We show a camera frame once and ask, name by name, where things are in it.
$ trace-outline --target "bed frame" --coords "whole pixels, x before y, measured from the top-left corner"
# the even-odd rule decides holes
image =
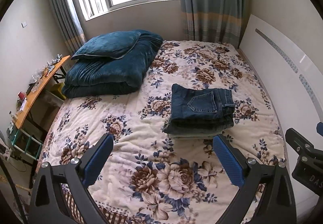
[[[292,127],[322,150],[323,139],[316,125],[323,121],[323,75],[311,59],[284,34],[254,15],[250,16],[240,50],[264,84],[283,134]],[[310,212],[319,197],[292,178],[298,154],[289,145],[286,148],[299,219]]]

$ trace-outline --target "cable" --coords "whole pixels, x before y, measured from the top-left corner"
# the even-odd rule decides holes
[[[7,168],[5,167],[2,159],[0,158],[0,167],[2,168],[3,172],[4,172],[4,175],[5,177],[7,178],[9,184],[10,184],[10,187],[11,187],[11,190],[12,190],[12,193],[14,194],[14,197],[15,197],[15,200],[16,200],[16,203],[17,203],[17,206],[18,206],[18,209],[19,209],[19,213],[20,213],[20,216],[21,216],[21,219],[23,221],[24,224],[28,224],[27,222],[27,218],[25,216],[25,213],[24,213],[24,209],[22,207],[22,204],[21,204],[21,201],[20,201],[20,198],[18,196],[18,192],[17,192],[17,189],[16,189],[16,186],[14,184],[14,182],[12,181],[12,178],[7,170]]]
[[[23,170],[19,170],[18,168],[16,168],[14,165],[12,165],[10,162],[9,162],[9,160],[7,160],[7,162],[11,165],[11,166],[13,166],[17,171],[19,171],[19,172],[26,172],[27,171],[27,167],[26,167],[26,165],[25,165],[25,163],[23,162],[22,164],[24,164],[24,166],[25,166],[25,170],[23,171]]]

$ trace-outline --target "bed sheet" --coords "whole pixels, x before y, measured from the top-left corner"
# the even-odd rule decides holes
[[[223,135],[259,163],[285,161],[272,104],[234,47],[165,41],[138,92],[67,99],[47,135],[40,163],[66,164],[104,133],[111,134],[113,152],[88,190],[112,224],[215,223],[238,187],[230,183],[212,140],[175,140],[162,133],[174,83],[197,90],[231,89],[235,125]],[[82,222],[68,186],[63,190],[75,219]],[[260,185],[243,222],[252,217],[262,190]]]

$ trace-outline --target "screw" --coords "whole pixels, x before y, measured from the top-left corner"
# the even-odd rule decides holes
[[[286,165],[285,165],[285,163],[284,163],[284,162],[278,162],[278,166],[280,166],[280,167],[284,168]]]
[[[248,158],[248,163],[249,164],[254,165],[254,164],[256,164],[256,162],[257,161],[254,158],[252,158],[252,157]]]
[[[71,159],[71,164],[77,164],[80,161],[78,157],[72,158]]]
[[[45,168],[48,167],[49,163],[48,162],[44,162],[43,164],[41,164],[41,167]]]

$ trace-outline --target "orange tabletop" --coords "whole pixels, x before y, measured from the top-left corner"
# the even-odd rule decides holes
[[[35,92],[30,92],[29,93],[29,95],[27,96],[27,103],[25,104],[24,109],[17,114],[17,121],[15,122],[15,125],[16,125],[16,127],[18,129],[21,128],[22,124],[24,123],[24,121],[25,121],[25,119],[27,117],[27,114],[28,114],[29,110],[31,109],[31,107],[34,104],[36,98],[39,96],[39,94],[41,93],[43,88],[46,86],[48,81],[53,77],[53,75],[58,71],[58,69],[61,68],[61,66],[69,58],[70,58],[69,55],[63,57],[62,60],[55,65],[53,71],[51,71],[47,77],[42,77],[41,78],[40,85],[39,85],[38,89]]]

